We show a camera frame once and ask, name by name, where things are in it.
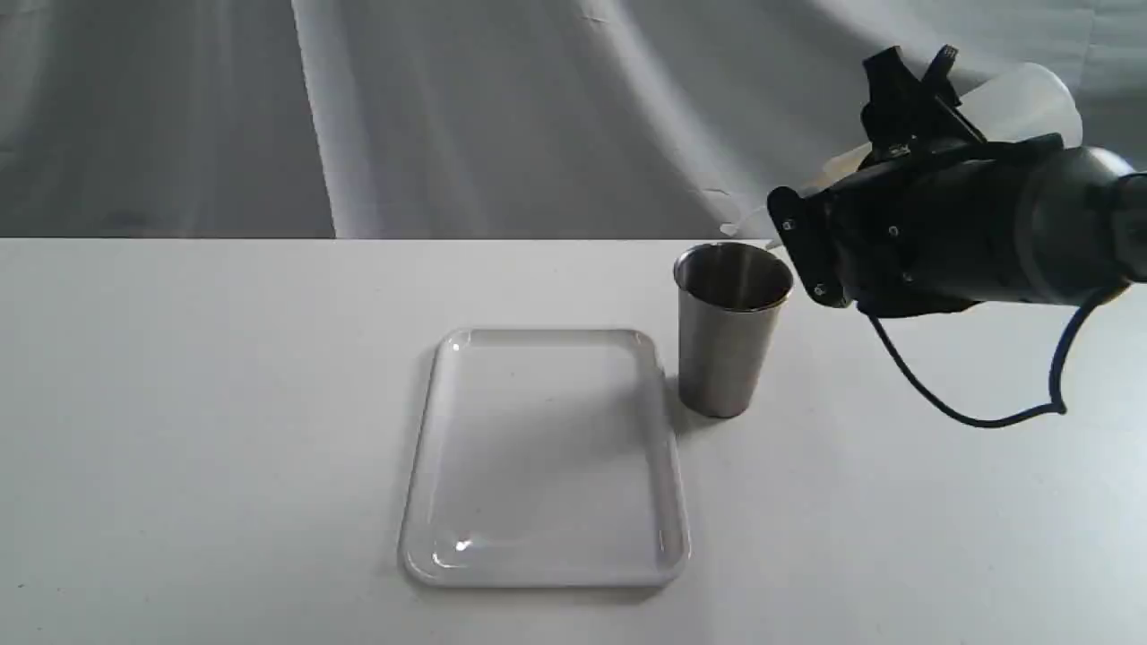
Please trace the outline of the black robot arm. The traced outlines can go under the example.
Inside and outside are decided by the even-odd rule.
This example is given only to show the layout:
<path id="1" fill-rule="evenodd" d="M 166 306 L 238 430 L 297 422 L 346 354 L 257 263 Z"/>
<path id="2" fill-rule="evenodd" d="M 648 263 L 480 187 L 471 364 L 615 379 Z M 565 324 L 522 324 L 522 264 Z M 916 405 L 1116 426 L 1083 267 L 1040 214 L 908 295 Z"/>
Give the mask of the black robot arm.
<path id="1" fill-rule="evenodd" d="M 955 47 L 922 76 L 890 47 L 864 63 L 872 150 L 767 210 L 807 295 L 863 314 L 949 314 L 988 302 L 1080 305 L 1144 282 L 1144 173 L 1058 133 L 994 142 L 960 109 Z"/>

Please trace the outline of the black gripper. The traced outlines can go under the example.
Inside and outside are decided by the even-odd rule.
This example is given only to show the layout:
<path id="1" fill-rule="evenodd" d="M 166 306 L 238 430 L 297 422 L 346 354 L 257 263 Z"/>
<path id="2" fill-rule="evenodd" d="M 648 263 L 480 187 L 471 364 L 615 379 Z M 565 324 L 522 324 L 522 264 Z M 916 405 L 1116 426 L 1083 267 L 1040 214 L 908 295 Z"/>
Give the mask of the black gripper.
<path id="1" fill-rule="evenodd" d="M 770 192 L 807 296 L 896 319 L 988 302 L 1079 306 L 1134 281 L 1134 168 L 1058 134 L 988 142 L 949 78 L 958 53 L 943 46 L 921 77 L 899 47 L 864 61 L 865 161 L 885 163 L 833 187 L 828 216 L 819 193 Z"/>

